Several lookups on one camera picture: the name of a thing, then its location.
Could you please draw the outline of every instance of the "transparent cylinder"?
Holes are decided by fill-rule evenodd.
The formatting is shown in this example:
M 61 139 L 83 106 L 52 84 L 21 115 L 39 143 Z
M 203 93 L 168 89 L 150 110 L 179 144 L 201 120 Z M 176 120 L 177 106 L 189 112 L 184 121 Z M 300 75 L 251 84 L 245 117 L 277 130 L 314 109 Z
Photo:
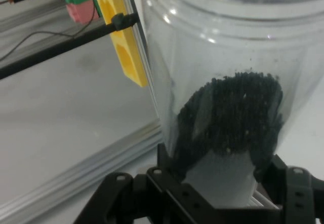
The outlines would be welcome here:
M 172 171 L 214 207 L 246 206 L 324 71 L 324 0 L 142 0 Z

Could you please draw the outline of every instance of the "black cable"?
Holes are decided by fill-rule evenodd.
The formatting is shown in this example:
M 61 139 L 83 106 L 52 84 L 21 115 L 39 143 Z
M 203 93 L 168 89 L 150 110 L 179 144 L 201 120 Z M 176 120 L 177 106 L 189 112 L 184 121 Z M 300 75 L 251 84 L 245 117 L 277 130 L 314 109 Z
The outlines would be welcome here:
M 69 37 L 71 39 L 75 38 L 77 35 L 79 35 L 81 32 L 83 32 L 91 24 L 91 22 L 93 21 L 93 19 L 95 17 L 95 11 L 96 11 L 95 0 L 92 0 L 92 1 L 93 1 L 93 10 L 92 10 L 92 16 L 91 16 L 90 21 L 85 26 L 83 26 L 78 32 L 76 32 L 75 34 L 68 35 L 68 34 L 64 34 L 64 33 L 60 33 L 60 32 L 52 32 L 52 31 L 35 31 L 35 32 L 32 32 L 31 34 L 26 36 L 23 40 L 21 40 L 16 46 L 14 46 L 7 54 L 5 54 L 3 57 L 1 57 L 0 62 L 5 60 L 10 54 L 12 54 L 17 48 L 19 48 L 19 46 L 21 44 L 23 44 L 24 41 L 26 41 L 28 38 L 30 38 L 31 36 L 33 36 L 35 34 L 42 33 L 42 34 L 52 34 L 52 35 L 66 36 L 66 37 Z

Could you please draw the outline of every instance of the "black pellets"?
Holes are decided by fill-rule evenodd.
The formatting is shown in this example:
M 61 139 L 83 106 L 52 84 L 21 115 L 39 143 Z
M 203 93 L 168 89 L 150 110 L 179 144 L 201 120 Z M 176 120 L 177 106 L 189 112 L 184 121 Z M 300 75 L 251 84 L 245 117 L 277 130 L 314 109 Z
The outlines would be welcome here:
M 223 156 L 249 151 L 254 165 L 263 164 L 272 156 L 282 127 L 281 100 L 281 86 L 270 74 L 213 78 L 178 114 L 175 170 L 185 174 L 209 151 Z

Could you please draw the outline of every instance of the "yellow plastic block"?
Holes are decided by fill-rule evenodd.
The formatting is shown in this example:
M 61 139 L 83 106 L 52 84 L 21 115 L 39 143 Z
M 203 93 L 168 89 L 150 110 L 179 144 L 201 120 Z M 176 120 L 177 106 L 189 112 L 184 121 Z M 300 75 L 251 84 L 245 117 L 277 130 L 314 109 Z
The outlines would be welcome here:
M 126 14 L 124 0 L 97 0 L 106 24 L 119 13 Z M 139 86 L 147 86 L 147 78 L 131 27 L 110 34 L 124 74 Z

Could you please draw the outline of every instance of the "black mount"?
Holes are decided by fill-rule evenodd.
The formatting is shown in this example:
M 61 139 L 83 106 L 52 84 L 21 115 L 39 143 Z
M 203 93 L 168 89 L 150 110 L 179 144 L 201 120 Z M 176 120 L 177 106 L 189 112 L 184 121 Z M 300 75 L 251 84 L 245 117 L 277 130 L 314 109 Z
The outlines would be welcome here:
M 164 145 L 158 147 L 158 167 L 132 178 L 111 173 L 100 184 L 74 224 L 131 224 L 148 217 L 153 224 L 305 224 L 324 220 L 324 181 L 307 170 L 287 167 L 276 155 L 255 172 L 280 209 L 215 209 L 189 184 L 181 184 L 168 168 Z

